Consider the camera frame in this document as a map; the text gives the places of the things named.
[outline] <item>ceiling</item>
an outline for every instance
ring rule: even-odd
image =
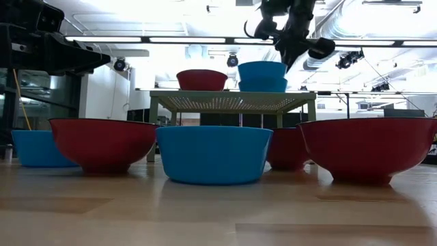
[[[260,0],[46,1],[66,13],[62,32],[69,36],[245,37],[244,22],[249,20],[250,33],[260,20],[259,12],[255,12]],[[310,36],[437,39],[437,27],[431,25],[437,2],[422,1],[417,14],[413,13],[414,6],[363,5],[363,0],[318,1]],[[283,25],[286,18],[279,17],[276,21]],[[240,63],[280,60],[272,46],[106,44],[97,48],[110,53],[148,50],[150,56],[136,59],[134,67],[147,67],[155,72],[156,81],[162,87],[177,87],[177,72],[192,67],[225,72],[232,78],[228,87],[233,87],[238,74],[235,68],[225,65],[230,53],[236,53]],[[423,79],[437,72],[435,49],[364,48],[365,60],[347,70],[339,70],[335,64],[346,51],[338,50],[322,61],[303,55],[287,74],[288,89],[297,90],[306,85],[309,90],[370,91],[372,86],[389,80],[392,90],[437,92],[437,86]]]

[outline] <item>red bowl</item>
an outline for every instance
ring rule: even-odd
[[[59,151],[87,174],[126,173],[153,146],[158,127],[142,122],[52,119]]]
[[[267,161],[272,169],[284,171],[299,171],[309,160],[302,133],[297,128],[278,128],[273,130],[273,136],[268,150]]]
[[[192,69],[176,75],[182,90],[222,91],[227,75],[213,70]]]
[[[364,118],[299,124],[311,160],[334,180],[385,185],[427,155],[437,130],[431,118]]]

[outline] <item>table leg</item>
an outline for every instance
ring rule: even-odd
[[[276,115],[277,127],[282,128],[282,114]]]
[[[315,121],[315,100],[309,100],[308,103],[308,121]]]
[[[176,126],[177,121],[178,121],[178,112],[172,111],[171,112],[171,121],[170,121],[171,126]]]
[[[152,96],[150,97],[150,112],[149,112],[149,123],[156,124],[158,123],[158,97]],[[156,144],[152,146],[149,154],[147,155],[147,161],[154,162],[155,161],[155,149]]]

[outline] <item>table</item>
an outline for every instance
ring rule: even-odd
[[[315,99],[311,92],[195,92],[150,91],[149,122],[157,123],[158,105],[171,112],[171,125],[176,125],[178,113],[251,113],[277,116],[277,126],[282,128],[282,115],[308,104],[308,119],[315,120]],[[147,161],[155,161],[156,145]]]

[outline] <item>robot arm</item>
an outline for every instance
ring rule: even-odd
[[[64,13],[42,0],[0,0],[0,68],[83,74],[111,57],[59,32]]]
[[[320,38],[316,43],[307,40],[309,24],[313,19],[316,0],[262,0],[260,10],[262,21],[255,30],[255,38],[267,40],[273,37],[275,48],[288,70],[297,58],[309,51],[316,59],[323,59],[335,50],[332,40]],[[277,30],[273,16],[288,14],[288,21],[282,30]]]

